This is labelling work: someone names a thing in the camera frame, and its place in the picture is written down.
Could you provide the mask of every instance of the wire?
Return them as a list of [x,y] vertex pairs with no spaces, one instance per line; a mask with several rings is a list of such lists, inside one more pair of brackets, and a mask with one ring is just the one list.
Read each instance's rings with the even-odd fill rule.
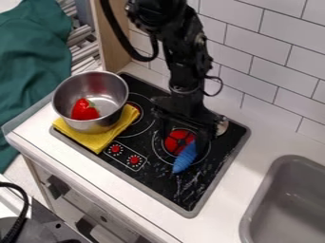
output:
[[125,36],[123,30],[121,29],[119,22],[115,18],[114,12],[109,4],[109,0],[101,0],[101,5],[103,8],[103,12],[108,20],[109,24],[113,28],[113,31],[116,37],[119,39],[121,45],[125,49],[125,51],[135,60],[140,62],[151,62],[158,57],[159,54],[159,46],[157,36],[154,34],[149,34],[150,42],[153,50],[153,54],[151,57],[145,57],[141,55],[128,41],[127,37]]
[[223,90],[223,87],[224,87],[223,80],[220,77],[216,77],[216,76],[205,76],[205,79],[212,80],[212,81],[214,81],[216,83],[219,83],[220,84],[220,89],[213,95],[210,95],[210,94],[206,93],[203,90],[203,94],[208,96],[208,97],[215,97],[215,96],[219,95],[221,93],[221,91]]
[[20,215],[14,222],[11,229],[7,232],[5,237],[0,241],[1,243],[13,243],[16,240],[16,237],[18,236],[18,234],[21,232],[21,230],[24,227],[24,223],[26,221],[26,215],[27,215],[27,212],[29,209],[29,198],[28,198],[27,194],[25,193],[25,191],[21,187],[15,185],[15,184],[0,182],[0,187],[12,188],[12,189],[18,191],[23,196],[23,199],[24,199],[24,207],[23,207],[22,212],[20,213]]

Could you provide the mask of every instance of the green towel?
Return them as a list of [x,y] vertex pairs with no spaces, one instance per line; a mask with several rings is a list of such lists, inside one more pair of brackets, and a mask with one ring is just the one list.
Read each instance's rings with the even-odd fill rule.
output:
[[[0,14],[0,126],[70,75],[71,20],[55,0],[23,0]],[[0,133],[0,173],[17,155]]]

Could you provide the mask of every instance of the stove knob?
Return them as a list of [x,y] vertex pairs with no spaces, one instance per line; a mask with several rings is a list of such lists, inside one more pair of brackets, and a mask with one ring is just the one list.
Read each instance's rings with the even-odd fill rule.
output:
[[132,164],[132,165],[136,165],[138,163],[140,163],[141,159],[139,156],[130,156],[128,161]]
[[111,146],[110,149],[111,149],[112,153],[114,153],[114,154],[119,153],[121,151],[121,147],[119,145],[117,145],[117,144]]
[[114,157],[121,155],[123,152],[123,147],[119,144],[113,144],[109,147],[108,153],[112,154]]

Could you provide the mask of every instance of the red pepper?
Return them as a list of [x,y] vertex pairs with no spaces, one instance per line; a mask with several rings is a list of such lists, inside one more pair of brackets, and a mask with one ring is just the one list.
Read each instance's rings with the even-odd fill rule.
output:
[[79,121],[94,120],[100,118],[100,114],[94,107],[94,103],[82,98],[74,104],[71,118]]

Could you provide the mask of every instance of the red burner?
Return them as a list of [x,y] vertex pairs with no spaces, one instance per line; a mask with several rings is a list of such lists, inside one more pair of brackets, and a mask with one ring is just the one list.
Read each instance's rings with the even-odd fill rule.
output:
[[177,156],[192,140],[195,134],[185,129],[172,131],[164,141],[164,147],[173,156]]

